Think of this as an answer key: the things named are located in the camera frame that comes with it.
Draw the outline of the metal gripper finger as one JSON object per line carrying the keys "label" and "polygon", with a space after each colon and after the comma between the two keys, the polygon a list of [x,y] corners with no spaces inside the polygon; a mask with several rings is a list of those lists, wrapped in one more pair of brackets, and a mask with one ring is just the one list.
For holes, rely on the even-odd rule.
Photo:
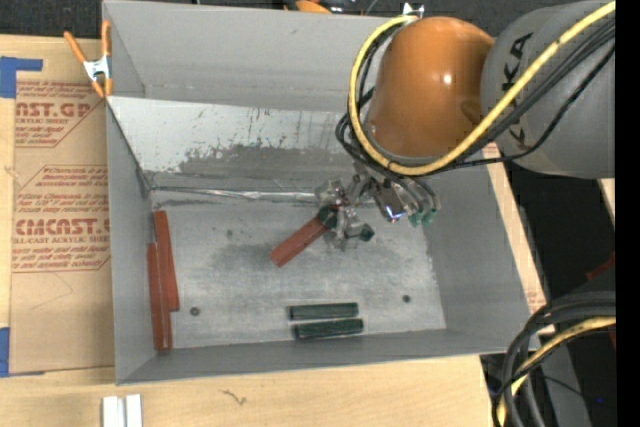
{"label": "metal gripper finger", "polygon": [[344,208],[351,205],[347,189],[340,179],[329,179],[315,189],[321,208]]}
{"label": "metal gripper finger", "polygon": [[327,242],[342,251],[356,248],[368,227],[354,207],[331,209],[327,225]]}

